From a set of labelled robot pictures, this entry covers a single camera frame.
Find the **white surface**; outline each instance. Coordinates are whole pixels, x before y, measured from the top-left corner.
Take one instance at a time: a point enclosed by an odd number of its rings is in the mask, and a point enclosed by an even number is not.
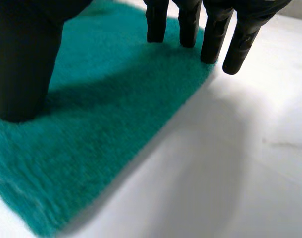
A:
[[[275,17],[229,76],[234,26],[210,80],[61,237],[302,238],[302,21]],[[0,201],[0,238],[30,237]]]

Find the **teal fabric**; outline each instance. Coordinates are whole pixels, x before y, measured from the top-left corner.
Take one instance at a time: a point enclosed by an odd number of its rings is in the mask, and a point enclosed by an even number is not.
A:
[[[42,114],[0,121],[0,196],[35,234],[54,236],[97,198],[212,71],[202,30],[194,49],[176,19],[163,44],[146,30],[142,10],[93,3],[65,25]]]

